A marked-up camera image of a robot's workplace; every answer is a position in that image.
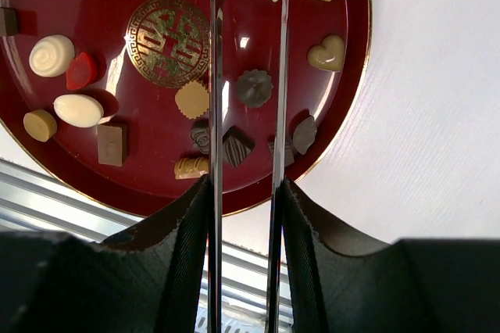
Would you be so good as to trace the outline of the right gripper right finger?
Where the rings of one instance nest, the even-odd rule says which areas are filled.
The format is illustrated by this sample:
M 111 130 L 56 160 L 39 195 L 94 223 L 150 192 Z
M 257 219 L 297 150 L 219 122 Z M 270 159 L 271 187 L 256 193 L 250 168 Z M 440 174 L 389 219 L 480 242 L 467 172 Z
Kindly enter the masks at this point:
M 284 182 L 283 227 L 296 332 L 496 332 L 499 242 L 356 230 Z

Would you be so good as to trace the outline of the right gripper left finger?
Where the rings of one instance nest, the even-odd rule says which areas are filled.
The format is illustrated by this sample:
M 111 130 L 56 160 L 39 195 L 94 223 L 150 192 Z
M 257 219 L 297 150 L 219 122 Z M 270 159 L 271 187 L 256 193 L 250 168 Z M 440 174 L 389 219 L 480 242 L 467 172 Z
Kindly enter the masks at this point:
M 61 231 L 1 235 L 4 332 L 191 332 L 209 179 L 100 243 Z

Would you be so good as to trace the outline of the dark flower chocolate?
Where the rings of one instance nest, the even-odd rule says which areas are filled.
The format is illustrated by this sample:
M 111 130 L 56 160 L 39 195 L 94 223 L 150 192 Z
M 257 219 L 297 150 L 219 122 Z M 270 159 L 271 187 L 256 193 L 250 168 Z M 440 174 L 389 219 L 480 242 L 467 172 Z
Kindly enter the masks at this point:
M 246 70 L 236 83 L 238 100 L 249 108 L 262 107 L 271 97 L 273 83 L 265 70 Z

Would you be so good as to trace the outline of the metal tongs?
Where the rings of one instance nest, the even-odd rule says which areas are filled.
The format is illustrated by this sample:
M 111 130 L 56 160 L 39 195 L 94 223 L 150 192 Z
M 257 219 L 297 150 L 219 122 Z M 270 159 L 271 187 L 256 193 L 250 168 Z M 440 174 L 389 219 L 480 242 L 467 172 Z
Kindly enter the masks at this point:
M 212 212 L 209 214 L 208 279 L 209 332 L 222 327 L 222 213 L 223 213 L 223 0 L 210 0 L 209 68 L 209 181 Z M 282 0 L 280 13 L 280 57 L 277 122 L 273 153 L 269 258 L 266 289 L 266 332 L 279 331 L 282 190 L 288 98 L 289 0 Z

